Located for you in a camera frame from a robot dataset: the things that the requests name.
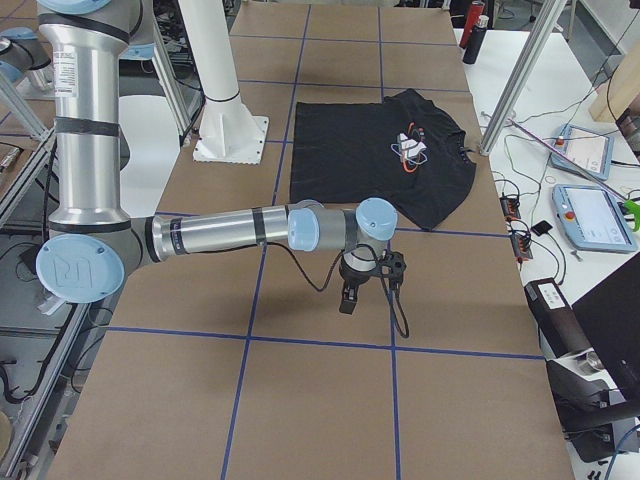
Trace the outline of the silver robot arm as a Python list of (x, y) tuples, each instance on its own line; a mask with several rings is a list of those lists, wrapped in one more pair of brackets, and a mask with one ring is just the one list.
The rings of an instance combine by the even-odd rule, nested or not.
[(59, 161), (59, 205), (36, 258), (48, 291), (93, 303), (148, 263), (270, 244), (291, 252), (337, 250), (340, 311), (350, 313), (361, 284), (403, 272), (403, 257), (387, 247), (398, 215), (380, 198), (353, 210), (305, 200), (205, 216), (131, 217), (120, 199), (119, 62), (129, 50), (152, 50), (153, 5), (42, 1), (38, 19), (53, 47)]

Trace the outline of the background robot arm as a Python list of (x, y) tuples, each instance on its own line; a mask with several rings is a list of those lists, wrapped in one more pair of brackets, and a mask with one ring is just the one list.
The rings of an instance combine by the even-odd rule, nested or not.
[(52, 87), (52, 60), (33, 30), (14, 27), (1, 32), (1, 74), (12, 84), (27, 78), (40, 91)]

